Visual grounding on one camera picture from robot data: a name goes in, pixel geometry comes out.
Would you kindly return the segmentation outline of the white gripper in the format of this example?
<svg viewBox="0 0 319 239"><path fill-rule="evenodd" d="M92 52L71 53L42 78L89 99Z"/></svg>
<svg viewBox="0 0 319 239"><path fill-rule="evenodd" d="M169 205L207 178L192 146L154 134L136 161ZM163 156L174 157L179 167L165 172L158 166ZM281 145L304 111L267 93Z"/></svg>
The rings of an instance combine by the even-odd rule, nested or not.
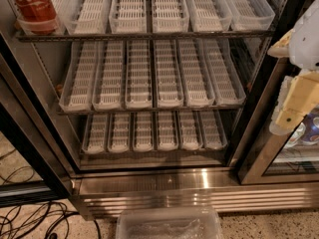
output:
<svg viewBox="0 0 319 239"><path fill-rule="evenodd" d="M285 76L280 87L269 130L285 135L295 130L319 105L319 0L315 0L267 54L288 58L302 70L296 77Z"/></svg>

